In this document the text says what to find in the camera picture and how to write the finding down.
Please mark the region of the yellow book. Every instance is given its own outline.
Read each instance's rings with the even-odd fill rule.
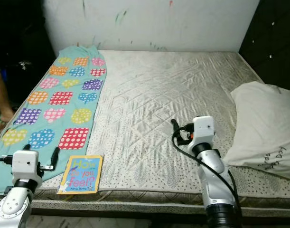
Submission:
[[[91,194],[98,190],[103,157],[100,155],[70,156],[57,194]]]

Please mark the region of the person's leg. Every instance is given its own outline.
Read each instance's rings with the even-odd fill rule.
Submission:
[[[8,92],[0,74],[0,119],[4,122],[10,121],[14,113],[9,104]]]

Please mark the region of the quilted mattress surface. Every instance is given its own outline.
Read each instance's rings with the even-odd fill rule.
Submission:
[[[71,200],[202,204],[196,163],[171,144],[172,125],[197,115],[215,120],[214,148],[224,156],[235,132],[230,92],[259,80],[236,53],[101,51],[108,76],[94,117],[87,154],[103,155],[99,192]],[[290,208],[290,180],[230,167],[241,205]],[[62,175],[35,198],[56,195]]]

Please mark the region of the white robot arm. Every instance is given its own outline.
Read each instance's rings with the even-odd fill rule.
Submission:
[[[219,151],[212,149],[212,139],[215,134],[213,117],[196,117],[193,123],[181,128],[175,120],[172,120],[172,123],[175,130],[172,136],[174,146],[181,153],[198,162],[198,175],[209,228],[240,228],[241,212],[234,180],[222,161]],[[180,130],[189,132],[192,139],[182,140],[178,133]],[[175,145],[175,137],[178,145],[188,144],[187,152]]]
[[[13,156],[3,156],[0,160],[12,165],[14,187],[0,201],[0,228],[24,228],[31,213],[31,201],[35,189],[42,184],[44,171],[55,170],[59,148],[56,147],[51,158],[51,165],[40,166],[38,152],[30,151],[29,145],[24,150],[16,151]]]

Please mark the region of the person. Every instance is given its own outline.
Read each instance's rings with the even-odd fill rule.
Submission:
[[[13,117],[14,112],[10,106],[8,92],[4,82],[2,80],[2,76],[0,74],[0,120],[3,122],[9,122]],[[0,122],[0,132],[5,127],[5,123]]]

